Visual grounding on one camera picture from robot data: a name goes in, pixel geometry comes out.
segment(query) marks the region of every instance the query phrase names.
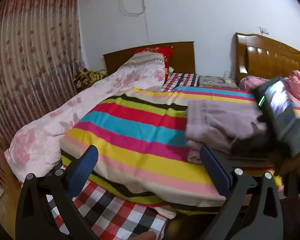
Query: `floral curtain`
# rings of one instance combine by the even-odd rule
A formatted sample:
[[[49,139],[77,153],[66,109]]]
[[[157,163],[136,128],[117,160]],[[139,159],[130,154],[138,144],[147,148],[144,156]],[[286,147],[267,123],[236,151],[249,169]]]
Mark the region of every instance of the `floral curtain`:
[[[0,144],[73,97],[82,67],[77,0],[2,0]]]

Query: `blue gripper pad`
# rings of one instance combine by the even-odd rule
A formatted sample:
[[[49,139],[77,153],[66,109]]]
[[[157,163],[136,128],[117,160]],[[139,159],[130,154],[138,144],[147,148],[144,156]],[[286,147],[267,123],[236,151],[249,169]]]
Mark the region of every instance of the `blue gripper pad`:
[[[218,162],[218,159],[222,160],[223,162],[227,162],[226,159],[224,160],[223,156],[220,156],[217,152],[214,152],[212,154],[207,146],[202,145],[200,149],[200,160],[207,173],[209,174],[209,177],[216,187],[218,193],[221,196],[225,196],[226,198],[228,198],[231,195],[231,179],[222,168],[222,165]]]
[[[82,157],[75,161],[79,161],[80,163],[68,179],[67,195],[69,198],[77,197],[81,193],[94,166],[97,164],[98,149],[90,145]]]

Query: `nightstand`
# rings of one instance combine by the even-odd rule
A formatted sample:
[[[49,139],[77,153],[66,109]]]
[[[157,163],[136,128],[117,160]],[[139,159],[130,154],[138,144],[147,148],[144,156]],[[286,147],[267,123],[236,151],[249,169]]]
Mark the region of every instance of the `nightstand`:
[[[223,77],[199,76],[198,87],[225,88],[239,90],[237,84],[231,79],[231,83],[225,83]]]

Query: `wooden headboard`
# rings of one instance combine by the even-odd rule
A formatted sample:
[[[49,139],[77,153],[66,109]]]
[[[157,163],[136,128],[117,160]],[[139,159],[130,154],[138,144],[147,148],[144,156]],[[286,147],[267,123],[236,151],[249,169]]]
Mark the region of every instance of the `wooden headboard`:
[[[136,48],[156,48],[173,47],[173,54],[169,59],[169,66],[174,68],[175,73],[195,73],[194,64],[194,42],[171,42],[154,45],[146,45]],[[103,55],[108,75],[113,74],[118,68],[126,63],[131,57],[131,50],[136,48],[124,49]]]
[[[300,71],[300,51],[258,34],[236,33],[236,82],[248,75],[287,77]]]

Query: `metal bolt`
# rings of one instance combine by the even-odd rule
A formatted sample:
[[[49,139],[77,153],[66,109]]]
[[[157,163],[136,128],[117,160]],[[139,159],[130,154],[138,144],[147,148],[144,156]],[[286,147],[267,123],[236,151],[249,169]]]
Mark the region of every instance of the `metal bolt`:
[[[243,170],[241,170],[240,168],[236,168],[234,170],[234,173],[237,174],[237,175],[239,175],[239,176],[241,176],[243,174]]]
[[[272,175],[271,175],[269,172],[266,172],[266,173],[265,173],[265,177],[266,177],[267,179],[271,179],[271,178],[272,178]]]
[[[63,169],[58,169],[56,170],[56,172],[54,173],[56,176],[61,176],[63,174]]]
[[[33,173],[29,173],[29,174],[26,176],[26,178],[27,178],[28,180],[31,180],[31,179],[33,178]]]

